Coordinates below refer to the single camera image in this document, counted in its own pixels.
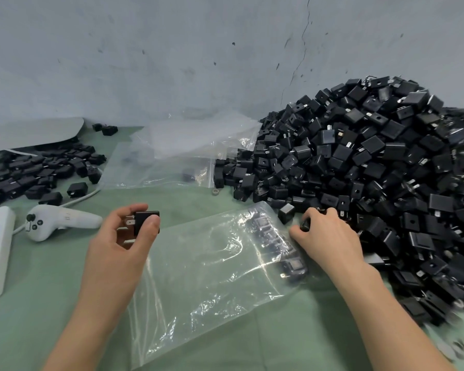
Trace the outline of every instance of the hand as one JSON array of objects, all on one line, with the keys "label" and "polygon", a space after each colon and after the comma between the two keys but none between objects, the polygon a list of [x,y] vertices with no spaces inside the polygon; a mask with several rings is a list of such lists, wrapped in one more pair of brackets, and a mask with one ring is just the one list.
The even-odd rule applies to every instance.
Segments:
[{"label": "hand", "polygon": [[369,266],[364,262],[357,233],[338,217],[334,208],[328,208],[326,215],[309,208],[302,221],[308,217],[311,218],[309,232],[293,225],[289,233],[335,283],[339,277],[347,278],[347,273]]},{"label": "hand", "polygon": [[136,290],[158,235],[160,218],[147,218],[129,249],[123,247],[124,241],[134,238],[134,230],[117,229],[124,226],[126,216],[147,209],[147,204],[139,203],[112,211],[89,243],[73,318],[80,318],[105,336],[115,328]]}]

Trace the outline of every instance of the white cable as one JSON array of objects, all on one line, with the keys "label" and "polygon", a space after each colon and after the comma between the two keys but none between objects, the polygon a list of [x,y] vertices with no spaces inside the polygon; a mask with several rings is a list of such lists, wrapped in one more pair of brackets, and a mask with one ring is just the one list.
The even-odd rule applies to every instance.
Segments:
[{"label": "white cable", "polygon": [[4,149],[4,151],[8,151],[8,152],[12,152],[12,153],[16,153],[18,155],[26,155],[26,156],[37,156],[33,153],[28,153],[28,152],[20,152],[20,151],[16,151],[16,150],[9,150],[9,149]]},{"label": "white cable", "polygon": [[[103,170],[98,168],[97,169],[100,171],[101,174],[103,174]],[[91,198],[93,195],[97,194],[100,192],[100,188],[96,188],[93,192],[90,192],[89,194],[81,197],[81,198],[78,198],[78,199],[74,199],[74,200],[71,200],[70,202],[67,202],[67,203],[64,203],[62,205],[60,205],[59,207],[69,207],[69,206],[72,206],[73,204],[76,204],[76,203],[79,203],[79,202],[82,202],[83,200],[86,200],[86,199],[89,199]],[[25,224],[22,224],[20,227],[18,227],[17,229],[14,229],[14,231],[12,232],[12,235],[14,234],[17,234],[19,233],[21,230],[23,230],[24,228],[26,227]]]}]

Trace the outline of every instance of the stack of plastic bags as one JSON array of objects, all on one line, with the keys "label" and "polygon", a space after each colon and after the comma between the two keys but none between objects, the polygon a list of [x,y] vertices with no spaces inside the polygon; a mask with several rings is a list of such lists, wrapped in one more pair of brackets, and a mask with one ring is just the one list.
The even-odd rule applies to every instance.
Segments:
[{"label": "stack of plastic bags", "polygon": [[151,121],[131,142],[117,144],[99,182],[102,188],[158,184],[213,187],[216,159],[253,150],[261,124],[237,112],[204,120]]}]

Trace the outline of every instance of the green tablecloth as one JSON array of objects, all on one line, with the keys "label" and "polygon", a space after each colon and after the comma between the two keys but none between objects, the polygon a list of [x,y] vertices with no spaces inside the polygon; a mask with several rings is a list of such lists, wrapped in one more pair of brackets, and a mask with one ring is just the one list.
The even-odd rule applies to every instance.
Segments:
[{"label": "green tablecloth", "polygon": [[[82,130],[80,139],[97,152],[110,155],[119,141],[129,140],[134,128],[122,128],[112,137]],[[59,186],[80,181],[72,178]],[[160,211],[162,227],[181,224],[239,208],[224,189],[142,188],[102,190],[74,206],[106,216],[133,202],[147,202]],[[20,224],[36,203],[25,197],[6,202]],[[62,230],[47,241],[34,243],[24,232],[14,236],[5,290],[0,297],[0,370],[37,370],[52,349],[73,310],[84,257],[94,230]],[[447,341],[464,338],[459,328],[440,328]],[[456,362],[464,370],[464,361]],[[130,369],[129,317],[124,315],[108,343],[101,370]],[[363,343],[341,296],[326,276],[295,293],[257,308],[141,368],[142,370],[285,369],[370,370]]]}]

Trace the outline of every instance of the painted concrete wall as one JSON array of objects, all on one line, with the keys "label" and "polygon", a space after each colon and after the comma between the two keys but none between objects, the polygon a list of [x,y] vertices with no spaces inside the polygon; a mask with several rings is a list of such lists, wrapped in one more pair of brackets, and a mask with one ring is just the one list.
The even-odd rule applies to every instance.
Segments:
[{"label": "painted concrete wall", "polygon": [[0,0],[0,123],[260,118],[367,74],[464,106],[464,0]]}]

